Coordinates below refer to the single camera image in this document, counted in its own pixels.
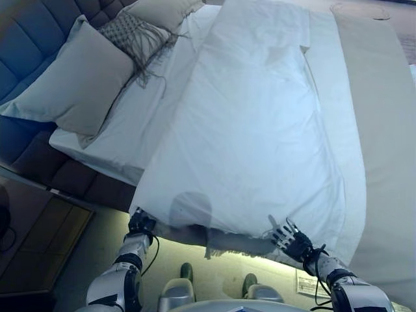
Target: black cable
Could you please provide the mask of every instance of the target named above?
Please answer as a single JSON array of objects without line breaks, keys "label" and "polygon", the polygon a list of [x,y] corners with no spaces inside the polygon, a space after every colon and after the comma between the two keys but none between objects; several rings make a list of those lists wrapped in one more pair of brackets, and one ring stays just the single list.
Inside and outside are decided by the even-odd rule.
[{"label": "black cable", "polygon": [[120,310],[122,310],[122,312],[124,312],[124,309],[121,307],[121,305],[120,305],[120,304],[117,304],[116,302],[113,302],[113,303],[112,303],[112,306],[113,306],[113,307],[118,307],[118,308],[120,308]]},{"label": "black cable", "polygon": [[313,307],[313,308],[311,308],[310,309],[310,311],[315,311],[315,310],[319,310],[319,309],[323,309],[323,310],[333,310],[332,308],[330,308],[330,307],[322,307],[322,306],[325,306],[326,304],[329,304],[329,303],[331,303],[332,301],[331,300],[328,300],[328,301],[325,301],[325,302],[322,302],[322,303],[318,303],[318,285],[320,285],[324,290],[325,290],[325,293],[327,293],[328,294],[328,296],[331,296],[331,293],[329,292],[329,290],[327,290],[327,288],[324,286],[324,284],[323,284],[323,282],[322,282],[322,280],[320,279],[320,276],[319,276],[319,269],[318,269],[318,260],[319,260],[319,255],[321,254],[321,253],[325,253],[326,254],[326,252],[324,252],[324,248],[325,248],[325,245],[324,246],[322,246],[321,248],[319,248],[318,249],[318,254],[316,255],[316,261],[315,261],[315,273],[316,273],[316,275],[317,275],[317,286],[315,287],[315,303],[317,304],[317,307]]},{"label": "black cable", "polygon": [[310,309],[310,311],[315,311],[315,310],[330,310],[330,311],[333,311],[333,309],[331,307],[313,307],[312,309]]},{"label": "black cable", "polygon": [[151,265],[153,264],[153,262],[155,262],[157,254],[159,253],[159,247],[161,246],[161,243],[159,242],[159,239],[152,233],[150,233],[150,235],[157,241],[157,249],[156,249],[156,253],[155,256],[153,257],[153,259],[151,260],[151,263],[149,264],[149,266],[145,269],[145,271],[143,271],[142,273],[142,277],[146,274],[146,272],[150,269]]},{"label": "black cable", "polygon": [[17,238],[17,234],[16,231],[14,230],[13,227],[8,227],[9,230],[11,230],[11,232],[13,233],[13,241],[10,244],[9,247],[7,247],[6,249],[0,249],[0,252],[8,252],[10,249],[12,249],[12,247],[14,246],[14,244],[16,243],[16,238]]}]

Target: white pillow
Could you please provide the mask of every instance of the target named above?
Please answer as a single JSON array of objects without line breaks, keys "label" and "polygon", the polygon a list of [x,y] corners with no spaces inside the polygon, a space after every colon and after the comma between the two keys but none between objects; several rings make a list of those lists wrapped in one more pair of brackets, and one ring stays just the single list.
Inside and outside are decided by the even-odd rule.
[{"label": "white pillow", "polygon": [[94,136],[133,74],[133,61],[78,18],[56,60],[22,94],[0,107],[3,116],[55,122]]},{"label": "white pillow", "polygon": [[186,16],[202,6],[201,0],[140,0],[128,12],[174,33]]}]

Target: gray pillow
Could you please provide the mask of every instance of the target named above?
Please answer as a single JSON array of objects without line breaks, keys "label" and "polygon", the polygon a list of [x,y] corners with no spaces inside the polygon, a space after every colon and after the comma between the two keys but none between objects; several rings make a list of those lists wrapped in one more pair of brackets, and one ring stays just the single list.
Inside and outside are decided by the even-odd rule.
[{"label": "gray pillow", "polygon": [[133,68],[125,53],[80,17],[56,60],[0,112],[94,136]]},{"label": "gray pillow", "polygon": [[139,72],[146,68],[149,59],[170,37],[166,30],[149,24],[128,12],[118,14],[98,31],[129,55]]},{"label": "gray pillow", "polygon": [[174,33],[187,15],[202,6],[202,0],[140,0],[128,13]]}]

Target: floor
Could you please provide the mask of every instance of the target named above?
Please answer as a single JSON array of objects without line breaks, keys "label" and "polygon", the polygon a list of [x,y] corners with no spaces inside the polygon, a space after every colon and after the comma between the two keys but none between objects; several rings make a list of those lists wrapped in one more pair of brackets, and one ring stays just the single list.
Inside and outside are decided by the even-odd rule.
[{"label": "floor", "polygon": [[[128,214],[104,207],[91,208],[96,211],[95,215],[56,283],[56,312],[72,312],[85,305],[89,284],[114,261],[127,231]],[[289,266],[234,253],[207,260],[205,248],[160,241],[159,255],[143,280],[146,311],[156,310],[164,285],[179,277],[179,268],[184,262],[190,262],[194,268],[198,300],[241,298],[244,277],[254,273],[259,283],[274,287],[285,303],[303,309],[315,306],[312,296],[296,293],[296,270]],[[149,249],[144,267],[153,259],[156,246],[154,243]]]}]

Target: gray tufted headboard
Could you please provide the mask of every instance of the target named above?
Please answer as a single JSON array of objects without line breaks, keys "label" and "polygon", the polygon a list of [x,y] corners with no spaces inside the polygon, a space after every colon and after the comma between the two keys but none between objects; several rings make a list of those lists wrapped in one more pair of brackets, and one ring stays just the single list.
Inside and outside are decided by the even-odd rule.
[{"label": "gray tufted headboard", "polygon": [[[53,62],[77,18],[99,27],[135,0],[21,0],[0,13],[0,105],[21,94]],[[134,188],[53,149],[56,128],[0,116],[0,166],[48,187],[120,210]]]}]

